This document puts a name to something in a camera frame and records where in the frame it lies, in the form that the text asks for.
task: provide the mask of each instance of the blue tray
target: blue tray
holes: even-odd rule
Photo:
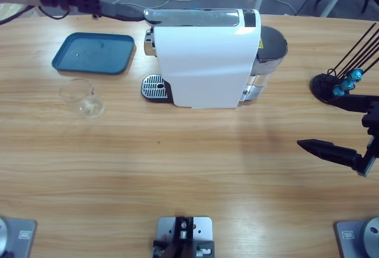
[[[122,73],[134,48],[128,35],[73,33],[66,38],[52,66],[68,72]]]

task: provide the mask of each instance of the clear drinking glass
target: clear drinking glass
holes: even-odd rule
[[[59,96],[75,111],[86,118],[96,118],[105,105],[94,87],[86,79],[73,79],[59,89]]]

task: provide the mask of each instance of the wooden table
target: wooden table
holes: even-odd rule
[[[306,153],[318,138],[363,153],[363,114],[316,100],[310,79],[334,66],[367,21],[263,16],[289,54],[263,95],[236,109],[147,102],[159,71],[143,52],[143,22],[19,19],[0,28],[0,213],[32,218],[32,257],[150,257],[161,216],[213,219],[217,257],[338,257],[333,223],[379,214],[379,166],[368,178]],[[60,74],[51,60],[74,32],[129,34],[120,76]],[[59,86],[89,79],[106,112],[78,118]],[[355,90],[379,94],[373,69]]]

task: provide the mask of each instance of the metal rod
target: metal rod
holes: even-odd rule
[[[356,63],[353,65],[353,66],[350,66],[350,68],[342,74],[342,76],[339,78],[339,79],[343,79],[346,75],[348,75],[352,70],[354,70],[356,67],[360,67],[362,68],[364,66],[364,64],[366,64],[367,61],[369,61],[369,59],[371,59],[373,57],[373,55],[375,55],[375,52],[373,52],[376,48],[379,47],[379,42],[377,42],[376,44],[370,44],[370,46],[368,46],[368,48],[363,52],[363,54],[365,54],[362,58],[360,58],[360,63]]]
[[[373,57],[373,54],[371,54],[377,47],[379,47],[379,42],[372,47],[372,49],[366,54],[366,56],[364,57],[363,61],[361,61],[359,63],[359,65],[357,67],[363,67],[364,64],[366,64],[366,62]]]
[[[375,64],[376,64],[377,62],[379,62],[379,57],[377,57],[377,59],[376,59],[375,61],[373,61],[373,63],[372,63],[371,65],[369,65],[369,66],[367,67],[367,69],[365,69],[365,70],[363,71],[363,74],[364,74],[365,72],[367,72],[368,70],[370,70],[373,66],[375,66]]]
[[[347,63],[345,65],[345,67],[337,74],[337,78],[340,77],[340,76],[343,76],[344,73],[346,73],[348,70],[350,70],[353,66],[355,66],[355,64],[357,64],[360,59],[362,58],[362,56],[367,52],[367,50],[369,50],[372,46],[372,44],[374,44],[376,42],[376,40],[374,40],[374,42],[372,42],[367,49],[366,46],[371,42],[371,40],[379,33],[379,29],[367,40],[367,42],[362,46],[362,48],[360,48],[360,50],[354,55],[354,57],[349,61],[349,63]]]
[[[368,29],[368,30],[362,35],[362,37],[358,40],[358,42],[355,43],[355,45],[353,46],[353,48],[351,48],[350,51],[347,52],[347,54],[345,55],[345,57],[343,57],[342,60],[339,61],[339,63],[337,64],[337,66],[335,66],[334,69],[331,70],[331,72],[332,72],[332,71],[335,71],[335,70],[338,68],[338,66],[341,65],[341,63],[347,58],[347,56],[350,55],[350,53],[356,48],[356,46],[359,45],[359,43],[363,40],[363,38],[366,37],[366,35],[367,35],[367,34],[368,34],[368,33],[374,28],[375,25],[376,25],[376,22],[374,22],[374,23],[369,27],[369,29]]]

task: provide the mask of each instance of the metal base plate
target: metal base plate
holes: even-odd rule
[[[341,221],[335,224],[342,258],[379,257],[378,218],[369,221]]]
[[[156,239],[170,243],[175,229],[175,217],[162,217],[158,220]],[[209,217],[194,217],[194,240],[212,241],[212,220]]]
[[[37,222],[6,218],[8,225],[8,242],[6,251],[13,254],[11,257],[28,258],[33,245]]]

